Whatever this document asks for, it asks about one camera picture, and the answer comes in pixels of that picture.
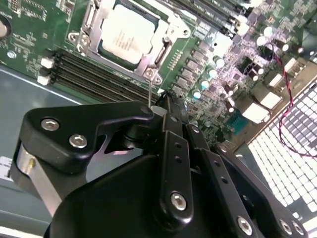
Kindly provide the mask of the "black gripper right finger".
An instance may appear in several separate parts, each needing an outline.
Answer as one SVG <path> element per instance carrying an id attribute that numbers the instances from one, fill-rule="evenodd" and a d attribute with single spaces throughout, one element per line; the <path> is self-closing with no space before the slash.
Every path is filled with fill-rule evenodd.
<path id="1" fill-rule="evenodd" d="M 170 111 L 183 123 L 190 165 L 199 168 L 204 202 L 216 211 L 214 229 L 221 238 L 306 238 L 303 225 L 224 144 L 208 146 L 189 123 L 185 104 L 170 97 Z"/>

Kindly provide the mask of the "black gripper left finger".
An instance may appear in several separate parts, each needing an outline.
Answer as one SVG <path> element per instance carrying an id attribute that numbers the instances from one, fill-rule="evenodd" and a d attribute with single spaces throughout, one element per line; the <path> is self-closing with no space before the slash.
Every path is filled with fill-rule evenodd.
<path id="1" fill-rule="evenodd" d="M 139 101 L 30 110 L 21 126 L 21 172 L 52 217 L 75 190 L 140 156 L 159 155 L 163 133 L 184 135 L 164 93 Z"/>

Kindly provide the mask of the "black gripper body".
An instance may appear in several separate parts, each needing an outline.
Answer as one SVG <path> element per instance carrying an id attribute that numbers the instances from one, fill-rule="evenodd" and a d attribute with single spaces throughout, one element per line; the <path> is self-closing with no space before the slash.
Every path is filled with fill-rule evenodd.
<path id="1" fill-rule="evenodd" d="M 52 238 L 219 238 L 185 135 L 165 131 L 159 155 L 140 156 L 75 190 L 49 227 Z"/>

